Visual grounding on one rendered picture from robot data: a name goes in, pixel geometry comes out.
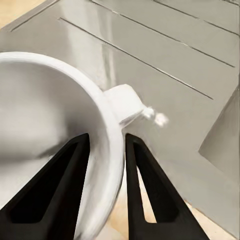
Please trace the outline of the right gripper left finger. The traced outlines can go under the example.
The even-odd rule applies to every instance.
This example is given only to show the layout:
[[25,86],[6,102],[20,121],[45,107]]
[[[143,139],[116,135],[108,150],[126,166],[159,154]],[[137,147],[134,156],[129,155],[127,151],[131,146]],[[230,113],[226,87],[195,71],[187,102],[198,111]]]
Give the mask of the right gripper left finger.
[[89,156],[89,133],[72,138],[0,209],[0,240],[74,240]]

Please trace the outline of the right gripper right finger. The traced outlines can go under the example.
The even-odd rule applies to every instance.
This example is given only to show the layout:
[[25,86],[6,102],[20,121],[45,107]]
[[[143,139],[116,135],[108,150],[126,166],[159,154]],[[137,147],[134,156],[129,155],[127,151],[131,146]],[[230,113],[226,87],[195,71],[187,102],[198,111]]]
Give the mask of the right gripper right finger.
[[[129,240],[210,240],[145,142],[125,135]],[[156,223],[145,220],[139,168]]]

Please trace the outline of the coffee cup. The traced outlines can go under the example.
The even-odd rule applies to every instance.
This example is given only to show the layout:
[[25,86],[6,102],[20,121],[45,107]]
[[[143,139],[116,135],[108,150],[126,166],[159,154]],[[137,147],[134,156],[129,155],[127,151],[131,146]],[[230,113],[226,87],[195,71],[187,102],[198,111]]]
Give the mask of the coffee cup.
[[90,154],[73,240],[96,240],[119,198],[122,129],[145,107],[128,84],[105,92],[51,56],[0,52],[0,210],[73,138]]

